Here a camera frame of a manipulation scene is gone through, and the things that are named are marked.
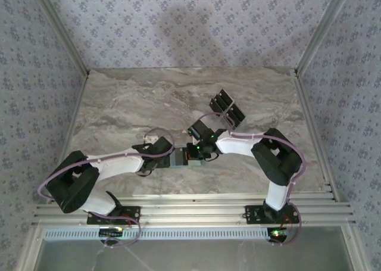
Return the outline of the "black compartment tray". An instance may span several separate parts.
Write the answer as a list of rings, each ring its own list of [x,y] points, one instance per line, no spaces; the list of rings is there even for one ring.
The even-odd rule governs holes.
[[[217,94],[215,94],[211,99],[210,99],[210,101],[212,100],[212,99],[214,99],[214,97],[216,96],[216,95],[218,95],[219,94],[219,92],[217,93]],[[230,110],[230,108],[231,108],[231,106],[233,105],[233,104],[236,104],[236,101],[233,99],[233,102],[230,104],[230,105],[228,105],[228,108],[226,109],[226,110],[224,110],[222,113],[216,113],[218,116],[219,116],[219,118],[221,118],[222,119],[222,117],[223,116],[226,116],[226,113]]]

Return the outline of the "aluminium extrusion base rails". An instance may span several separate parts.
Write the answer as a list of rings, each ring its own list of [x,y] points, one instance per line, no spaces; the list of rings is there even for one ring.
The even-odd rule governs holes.
[[[120,197],[123,205],[141,207],[140,223],[147,228],[161,227],[235,227],[246,224],[247,205],[262,204],[259,194],[168,194]],[[307,227],[355,225],[350,203],[337,202],[332,192],[297,192],[291,203],[297,206],[302,224]],[[64,214],[56,204],[37,205],[32,226],[84,227],[83,211]]]

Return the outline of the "small circuit board with LEDs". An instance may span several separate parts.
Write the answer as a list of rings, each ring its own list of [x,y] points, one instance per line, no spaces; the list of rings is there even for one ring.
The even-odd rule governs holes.
[[[107,238],[107,237],[120,238],[123,236],[123,229],[120,227],[100,228],[98,232],[98,236],[100,238]]]
[[[283,244],[289,235],[289,230],[286,228],[268,228],[267,233],[268,242]]]

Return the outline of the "grey metal sheet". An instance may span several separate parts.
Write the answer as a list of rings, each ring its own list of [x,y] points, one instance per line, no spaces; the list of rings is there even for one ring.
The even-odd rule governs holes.
[[[99,241],[42,245],[34,271],[354,271],[341,244],[278,247],[265,241],[140,241],[105,248]]]

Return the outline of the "aluminium side rail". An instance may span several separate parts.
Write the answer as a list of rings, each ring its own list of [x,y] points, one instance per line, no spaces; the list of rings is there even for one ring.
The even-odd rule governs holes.
[[[307,123],[307,128],[311,136],[314,150],[316,152],[317,161],[319,163],[322,176],[325,179],[325,181],[328,182],[328,184],[330,185],[331,193],[333,194],[333,199],[336,202],[341,202],[340,194],[335,183],[334,174],[328,161],[327,152],[321,140],[320,132],[318,131],[317,123],[313,113],[313,108],[308,99],[307,91],[305,89],[303,81],[298,77],[297,71],[295,69],[290,69],[290,72],[294,78],[296,91],[301,103],[304,118]]]

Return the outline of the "aluminium frame bar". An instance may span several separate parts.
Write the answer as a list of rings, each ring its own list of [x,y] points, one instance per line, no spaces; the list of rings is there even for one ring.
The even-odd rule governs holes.
[[[358,228],[342,226],[341,230],[354,271],[371,271]]]
[[[44,237],[45,228],[30,228],[18,257],[15,271],[34,271]]]

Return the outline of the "aluminium frame post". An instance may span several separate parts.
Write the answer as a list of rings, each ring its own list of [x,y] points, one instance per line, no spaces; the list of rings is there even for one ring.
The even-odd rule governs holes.
[[[313,34],[306,49],[295,67],[295,74],[298,78],[301,78],[301,76],[306,72],[345,2],[346,0],[330,0],[328,3],[317,27],[313,30]]]
[[[68,31],[66,30],[56,9],[54,8],[53,3],[50,0],[37,0],[37,2],[41,6],[42,11],[45,13],[47,19],[52,25],[56,35],[58,36],[60,42],[67,51],[77,70],[83,77],[87,77],[89,70],[86,68],[86,65],[84,64],[77,48],[71,40]]]

